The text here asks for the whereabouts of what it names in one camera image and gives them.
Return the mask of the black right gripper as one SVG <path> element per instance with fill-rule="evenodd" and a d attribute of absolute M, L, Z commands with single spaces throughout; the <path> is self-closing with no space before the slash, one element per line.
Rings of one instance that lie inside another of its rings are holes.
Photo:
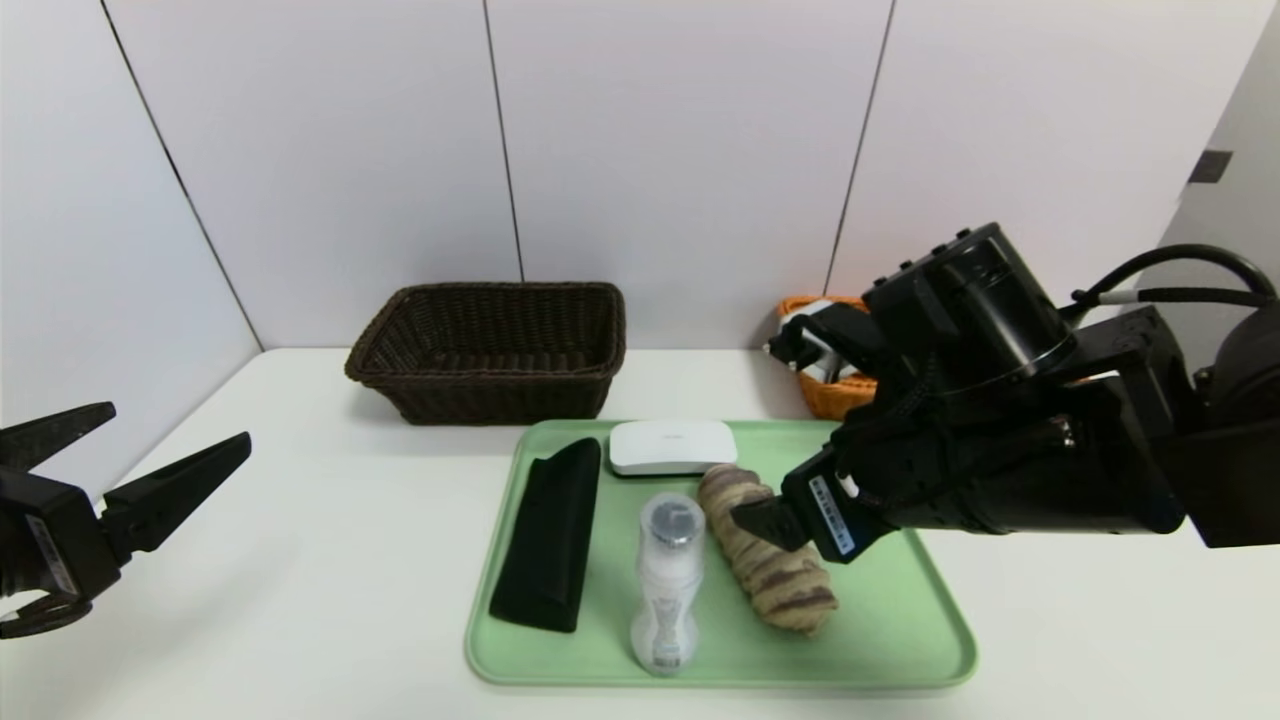
<path fill-rule="evenodd" d="M 786 475 L 783 497 L 740 503 L 730 516 L 785 552 L 812 538 L 823 559 L 841 564 L 901 529 L 975 530 L 980 524 L 963 495 L 997 434 L 993 413 L 858 407 L 818 455 Z"/>

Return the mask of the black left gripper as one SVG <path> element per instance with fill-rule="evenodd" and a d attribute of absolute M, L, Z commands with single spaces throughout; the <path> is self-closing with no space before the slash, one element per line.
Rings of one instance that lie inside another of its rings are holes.
<path fill-rule="evenodd" d="M 95 502 L 78 486 L 29 470 L 109 423 L 88 404 L 1 429 L 3 598 L 38 592 L 4 618 L 83 618 L 138 552 L 157 550 L 250 457 L 241 432 Z"/>

